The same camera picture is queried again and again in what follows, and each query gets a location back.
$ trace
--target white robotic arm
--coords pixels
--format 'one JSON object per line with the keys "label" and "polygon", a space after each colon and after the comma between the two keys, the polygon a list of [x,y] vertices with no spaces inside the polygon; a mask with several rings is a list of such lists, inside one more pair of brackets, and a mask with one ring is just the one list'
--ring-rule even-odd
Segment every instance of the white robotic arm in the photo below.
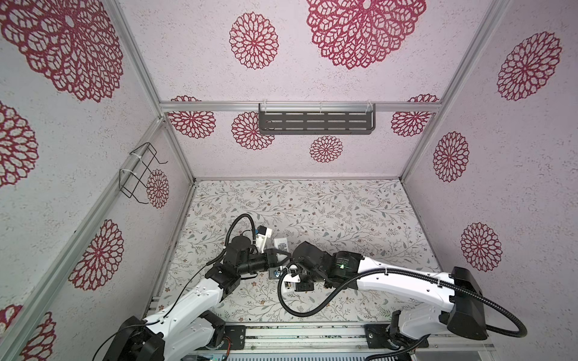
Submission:
{"label": "white robotic arm", "polygon": [[[279,302],[288,313],[297,317],[319,312],[345,288],[386,291],[423,302],[414,310],[392,314],[386,335],[388,344],[384,347],[393,350],[411,351],[432,333],[450,331],[474,340],[485,340],[488,337],[486,330],[513,337],[524,337],[527,333],[524,324],[514,315],[482,297],[479,286],[466,269],[455,267],[451,274],[409,270],[353,252],[330,255],[308,242],[300,243],[291,262],[283,267],[289,259],[279,260],[278,256],[290,254],[274,248],[261,252],[271,232],[260,226],[258,233],[262,235],[258,240],[237,236],[227,243],[226,251],[214,260],[214,266],[204,278],[182,299],[177,298],[168,310],[161,310],[144,320],[136,317],[126,320],[105,359],[178,361],[200,347],[219,347],[225,323],[208,309],[236,289],[241,275],[259,271],[268,271],[275,276],[279,274],[276,270],[282,271],[277,286]],[[335,288],[315,309],[297,312],[285,304],[284,293],[312,291],[315,282],[325,282],[326,288]],[[518,326],[518,331],[486,326],[483,304],[507,316]]]}

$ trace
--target red flower pattern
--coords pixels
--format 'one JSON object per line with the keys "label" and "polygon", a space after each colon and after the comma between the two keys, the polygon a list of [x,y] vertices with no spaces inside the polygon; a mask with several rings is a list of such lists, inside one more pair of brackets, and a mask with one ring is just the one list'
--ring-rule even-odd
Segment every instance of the red flower pattern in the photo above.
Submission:
{"label": "red flower pattern", "polygon": [[0,102],[0,187],[26,178],[37,159],[38,143],[28,121]]}
{"label": "red flower pattern", "polygon": [[498,91],[503,98],[517,101],[546,85],[560,62],[560,39],[541,32],[524,39],[507,55],[498,73]]}
{"label": "red flower pattern", "polygon": [[104,286],[123,260],[123,234],[118,225],[107,219],[92,239],[82,259],[76,264],[68,280],[75,288],[85,291]]}
{"label": "red flower pattern", "polygon": [[502,243],[485,224],[472,223],[464,229],[461,245],[468,263],[480,271],[491,271],[502,260]]}
{"label": "red flower pattern", "polygon": [[169,199],[169,181],[160,169],[153,170],[146,183],[146,195],[155,208],[162,208]]}
{"label": "red flower pattern", "polygon": [[[431,94],[420,94],[409,99],[409,102],[437,102],[438,97]],[[391,119],[391,129],[404,137],[421,133],[432,113],[427,111],[398,111]]]}
{"label": "red flower pattern", "polygon": [[235,58],[249,69],[262,69],[277,55],[279,43],[271,22],[261,14],[245,13],[229,31],[229,43]]}
{"label": "red flower pattern", "polygon": [[56,340],[54,328],[56,322],[52,320],[52,312],[47,312],[42,323],[36,327],[32,338],[26,343],[20,356],[20,361],[46,361],[52,355],[52,346]]}
{"label": "red flower pattern", "polygon": [[468,142],[457,132],[449,132],[438,142],[433,152],[433,169],[444,182],[461,177],[468,164]]}
{"label": "red flower pattern", "polygon": [[399,49],[415,30],[425,0],[307,0],[307,24],[321,56],[367,68]]}
{"label": "red flower pattern", "polygon": [[0,23],[57,90],[100,102],[119,88],[123,53],[99,0],[0,0]]}
{"label": "red flower pattern", "polygon": [[[193,96],[179,95],[172,102],[200,102]],[[204,138],[215,130],[215,117],[212,111],[178,111],[167,114],[176,130],[191,138]]]}
{"label": "red flower pattern", "polygon": [[237,143],[253,150],[267,148],[275,139],[274,135],[263,135],[259,132],[258,114],[254,111],[239,114],[233,120],[231,132]]}
{"label": "red flower pattern", "polygon": [[337,159],[343,151],[341,140],[336,137],[324,135],[317,138],[309,148],[311,158],[320,163],[327,163]]}
{"label": "red flower pattern", "polygon": [[16,315],[22,309],[22,305],[11,304],[10,306],[0,310],[0,337],[8,330]]}

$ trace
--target leaf pattern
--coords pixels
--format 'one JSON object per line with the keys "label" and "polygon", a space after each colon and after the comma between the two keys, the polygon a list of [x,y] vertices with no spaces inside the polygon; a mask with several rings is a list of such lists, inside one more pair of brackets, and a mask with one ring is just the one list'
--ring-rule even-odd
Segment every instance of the leaf pattern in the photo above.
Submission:
{"label": "leaf pattern", "polygon": [[[273,238],[287,237],[290,251],[303,241],[329,252],[351,251],[396,266],[439,271],[439,265],[417,222],[399,181],[201,181],[177,244],[159,309],[174,302],[189,278],[223,248],[225,234],[241,213],[255,225],[273,229]],[[233,235],[250,229],[241,220]],[[320,304],[331,292],[292,293],[286,303],[298,311]],[[233,294],[212,309],[228,322],[263,321],[389,321],[396,310],[420,303],[380,291],[347,289],[324,310],[309,318],[285,312],[277,299],[277,281],[261,273],[241,281]]]}

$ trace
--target wire basket holder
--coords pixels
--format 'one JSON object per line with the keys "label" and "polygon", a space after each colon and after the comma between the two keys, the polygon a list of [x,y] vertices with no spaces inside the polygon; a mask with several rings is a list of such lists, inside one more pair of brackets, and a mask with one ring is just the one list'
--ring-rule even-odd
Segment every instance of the wire basket holder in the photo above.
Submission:
{"label": "wire basket holder", "polygon": [[[152,157],[150,158],[148,163],[143,161],[143,157],[147,154],[147,152],[149,152],[152,155]],[[130,152],[130,155],[133,155],[133,156],[139,158],[139,163],[144,165],[143,172],[140,176],[138,174],[136,174],[134,172],[134,168],[136,168],[136,165],[133,169],[125,169],[125,168],[119,169],[118,170],[118,188],[128,198],[134,198],[134,199],[136,199],[137,202],[139,202],[141,204],[149,204],[149,202],[141,202],[136,197],[136,195],[135,195],[136,187],[138,187],[139,184],[142,184],[145,189],[148,189],[146,184],[143,183],[142,178],[145,176],[147,171],[149,171],[149,173],[152,174],[153,171],[150,170],[149,167],[150,167],[150,164],[153,162],[153,160],[157,161],[157,163],[159,163],[159,164],[167,164],[169,161],[166,161],[166,162],[159,161],[157,158],[157,150],[149,142],[143,143],[140,146],[138,146],[136,149],[134,149],[133,151]],[[125,172],[128,172],[128,178],[124,182],[122,182],[122,178],[123,178],[123,175],[125,175]],[[134,177],[136,179],[136,184],[132,190],[125,187],[125,185],[129,182],[131,177]]]}

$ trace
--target cable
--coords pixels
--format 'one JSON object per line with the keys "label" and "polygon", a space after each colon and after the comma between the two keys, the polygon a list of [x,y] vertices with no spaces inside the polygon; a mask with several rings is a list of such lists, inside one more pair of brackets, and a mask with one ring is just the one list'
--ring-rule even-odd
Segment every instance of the cable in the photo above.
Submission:
{"label": "cable", "polygon": [[225,247],[223,248],[223,250],[221,251],[221,253],[219,253],[218,256],[216,256],[215,258],[213,258],[212,260],[207,262],[207,266],[212,265],[213,263],[219,262],[220,260],[223,259],[223,257],[225,257],[225,251],[227,250],[227,246],[229,245],[229,238],[231,237],[231,233],[233,232],[233,228],[235,228],[235,226],[237,225],[237,223],[243,219],[244,217],[249,219],[249,222],[251,223],[251,230],[253,231],[253,240],[257,239],[256,238],[256,233],[255,233],[255,222],[253,222],[253,219],[251,218],[251,216],[248,213],[243,213],[240,216],[238,216],[237,218],[235,218],[235,220],[233,221],[233,223],[231,224],[231,226],[229,227],[229,231],[227,231],[227,235],[225,236]]}
{"label": "cable", "polygon": [[281,295],[281,284],[283,281],[283,278],[285,277],[285,275],[287,274],[287,269],[285,268],[283,270],[283,272],[281,273],[281,276],[279,277],[279,283],[277,284],[277,296],[279,297],[279,303],[281,304],[281,306],[287,311],[289,312],[291,315],[296,316],[296,317],[310,317],[313,316],[314,314],[318,313],[319,311],[321,311],[325,306],[327,306],[327,304],[329,304],[329,302],[335,297],[337,296],[337,294],[347,288],[347,285],[350,284],[353,281],[359,280],[362,277],[365,276],[369,276],[372,274],[378,274],[378,273],[393,273],[393,274],[401,274],[403,276],[408,276],[408,277],[413,277],[413,278],[417,278],[419,280],[423,280],[423,281],[427,281],[433,284],[438,284],[439,286],[443,286],[446,288],[450,288],[453,289],[456,292],[460,292],[463,293],[467,296],[470,296],[472,298],[475,298],[476,300],[484,303],[487,306],[490,306],[491,308],[495,309],[496,311],[500,312],[502,315],[504,315],[507,319],[509,319],[510,321],[512,321],[514,323],[514,325],[516,325],[516,327],[518,327],[518,331],[510,331],[510,330],[505,330],[505,329],[501,329],[495,326],[490,326],[490,325],[486,325],[486,329],[488,331],[492,331],[492,332],[496,332],[505,336],[510,336],[510,337],[524,337],[528,334],[528,330],[526,329],[526,326],[524,326],[524,324],[522,323],[522,321],[520,321],[516,316],[514,316],[510,311],[508,311],[507,309],[503,308],[502,306],[498,305],[496,302],[493,302],[492,300],[489,300],[487,298],[485,298],[484,296],[480,296],[478,295],[476,292],[470,291],[466,288],[462,288],[460,286],[456,286],[454,284],[451,284],[449,282],[446,281],[441,281],[437,278],[433,278],[430,276],[425,276],[423,274],[420,273],[415,273],[415,272],[411,272],[408,270],[401,270],[401,269],[388,269],[388,268],[378,268],[378,269],[373,269],[373,270],[368,270],[362,273],[358,273],[355,276],[349,278],[348,280],[344,281],[343,283],[341,283],[337,288],[335,288],[335,290],[333,292],[331,292],[331,294],[329,296],[327,296],[327,298],[321,302],[321,304],[319,306],[317,306],[316,308],[312,309],[311,311],[307,311],[307,312],[297,312],[294,311],[292,309],[289,308],[288,305],[285,304],[285,301],[283,300],[283,297]]}
{"label": "cable", "polygon": [[179,293],[179,297],[177,297],[175,303],[173,303],[173,306],[171,306],[171,309],[163,316],[163,318],[167,317],[169,315],[169,313],[171,313],[171,311],[173,310],[173,308],[177,305],[177,302],[179,301],[179,298],[183,295],[184,290],[187,289],[187,286],[189,283],[191,283],[192,279],[195,278],[197,276],[197,274],[199,274],[206,266],[208,265],[204,265],[202,266],[197,273],[194,274],[194,276],[191,277],[191,279],[187,282],[187,284],[185,284],[185,286],[183,287],[183,289],[181,290],[181,293]]}
{"label": "cable", "polygon": [[97,354],[98,351],[101,350],[101,348],[108,342],[108,340],[110,340],[111,338],[113,338],[114,336],[116,336],[117,334],[121,333],[122,331],[129,329],[131,327],[139,327],[139,326],[150,326],[150,325],[154,325],[155,323],[159,323],[159,321],[155,321],[155,322],[151,322],[151,323],[144,323],[142,325],[130,325],[127,327],[123,327],[120,330],[116,331],[115,333],[113,333],[112,335],[110,335],[98,348],[97,351],[94,353],[94,356],[92,357],[92,361],[94,361],[97,358]]}
{"label": "cable", "polygon": [[255,273],[251,273],[251,274],[254,274],[254,276],[252,276],[252,277],[241,277],[241,280],[252,280],[253,278],[257,278],[257,276],[258,276],[258,274],[257,274],[256,272],[255,272]]}
{"label": "cable", "polygon": [[229,358],[229,353],[231,353],[231,339],[229,338],[229,336],[225,336],[225,338],[227,339],[227,342],[229,343],[229,346],[227,347],[227,354],[225,355],[225,357],[223,358],[222,361],[227,361],[227,359]]}
{"label": "cable", "polygon": [[386,352],[386,353],[377,353],[375,355],[370,355],[367,356],[365,358],[365,361],[371,361],[371,360],[376,360],[376,359],[384,359],[384,358],[392,358],[395,356],[399,356],[399,355],[403,355],[405,353],[409,353],[413,350],[415,350],[416,348],[418,348],[420,346],[420,344],[422,342],[424,342],[425,340],[427,340],[427,338],[429,337],[428,334],[421,336],[421,338],[419,340],[417,340],[416,342],[413,343],[413,345],[411,345],[410,347],[404,348],[404,349],[400,349],[397,351],[393,351],[393,352]]}

